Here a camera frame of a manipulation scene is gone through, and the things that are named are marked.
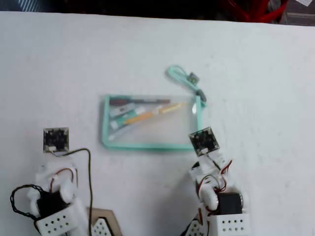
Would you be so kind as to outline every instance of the red wire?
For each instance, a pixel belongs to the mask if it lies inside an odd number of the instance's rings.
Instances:
[[[63,168],[61,170],[58,170],[55,175],[59,175],[61,172],[63,171],[71,171],[71,182],[73,182],[73,178],[74,178],[74,173],[72,171],[72,169],[70,168]],[[54,183],[55,179],[52,178],[51,182],[50,182],[50,189],[49,189],[49,192],[52,192],[53,191],[53,183]]]
[[[198,208],[198,213],[199,213],[199,224],[203,225],[203,219],[202,219],[202,214],[201,214],[201,209]]]
[[[232,160],[230,160],[230,162],[227,164],[227,166],[225,166],[225,167],[221,170],[220,174],[221,174],[221,175],[224,174],[224,171],[225,171],[225,170],[228,170],[228,168],[230,167],[231,164],[232,164]]]

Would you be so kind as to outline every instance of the white plastic part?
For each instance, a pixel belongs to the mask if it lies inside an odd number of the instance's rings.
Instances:
[[[99,218],[92,228],[93,236],[112,236],[104,219]]]
[[[213,215],[209,217],[211,236],[249,236],[250,215]]]
[[[69,232],[73,236],[88,235],[86,212],[82,212],[79,201],[53,215],[37,221],[42,236],[60,236]]]
[[[206,232],[203,231],[202,225],[200,225],[197,220],[193,220],[185,236],[206,236]]]
[[[36,217],[40,217],[39,210],[37,207],[37,199],[31,200],[31,213]]]
[[[219,205],[218,196],[211,184],[204,184],[199,194],[200,200],[209,207],[210,210],[216,210]]]
[[[60,195],[65,203],[71,203],[74,198],[75,186],[69,178],[60,185]]]

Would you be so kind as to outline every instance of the wire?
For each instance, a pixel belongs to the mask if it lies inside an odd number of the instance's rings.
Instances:
[[[55,175],[59,175],[61,172],[63,171],[71,171],[71,182],[73,182],[73,179],[74,179],[74,173],[73,173],[73,170],[70,169],[70,168],[63,168],[61,170],[58,170]],[[49,192],[52,192],[53,191],[53,183],[54,183],[55,179],[52,178],[51,182],[50,182],[50,189],[49,189]]]
[[[206,175],[205,177],[202,178],[202,180],[200,181],[200,183],[197,185],[196,191],[197,191],[198,197],[199,197],[199,191],[200,191],[202,182],[206,179],[206,177],[209,177],[209,176],[211,176],[211,177],[217,182],[218,186],[220,186],[219,181],[218,181],[213,175]]]
[[[179,65],[171,65],[170,67],[167,68],[166,73],[168,74],[169,77],[177,80],[179,83],[185,84],[188,86],[196,95],[199,95],[201,98],[201,105],[203,107],[206,107],[206,96],[203,93],[203,91],[198,88],[195,84],[193,84],[188,78],[189,75],[186,73],[186,71],[180,67]]]
[[[69,155],[74,154],[74,153],[79,152],[79,151],[87,151],[88,154],[89,154],[89,163],[88,163],[88,168],[89,168],[89,186],[90,186],[89,236],[92,236],[91,225],[92,225],[93,190],[92,190],[92,178],[91,178],[91,152],[87,148],[80,148],[80,149],[77,149],[77,150],[69,151],[69,152],[61,154],[61,155],[56,155],[53,152],[52,153],[56,157],[62,157],[62,156],[69,156]]]
[[[222,188],[220,188],[220,189],[215,188],[215,192],[216,192],[216,193],[223,192],[223,191],[226,190],[226,185],[227,185],[226,180],[225,180],[225,178],[224,178],[223,176],[222,176],[222,179],[223,179],[223,181],[224,181],[224,186],[223,186]]]
[[[38,185],[35,185],[35,184],[25,184],[25,185],[22,185],[20,187],[17,187],[16,189],[14,189],[11,193],[11,196],[10,196],[10,202],[11,202],[11,206],[12,206],[12,210],[15,212],[15,213],[18,213],[20,215],[23,215],[23,216],[26,216],[28,218],[31,218],[32,220],[36,221],[38,220],[39,218],[34,216],[33,214],[29,213],[29,212],[23,212],[23,211],[20,211],[16,208],[15,206],[15,201],[14,201],[14,195],[15,193],[20,190],[20,189],[23,189],[23,188],[33,188],[35,190],[37,190],[40,195],[42,195],[42,193],[44,193],[45,191]]]
[[[218,168],[218,170],[220,171],[220,170],[221,170],[220,166],[219,166],[214,160],[212,160],[212,159],[209,157],[208,154],[206,154],[206,156],[213,162],[213,164],[214,164],[214,165]]]
[[[230,167],[230,165],[232,164],[233,160],[230,160],[229,163],[221,170],[220,174],[225,174],[225,171],[228,171],[228,168]]]

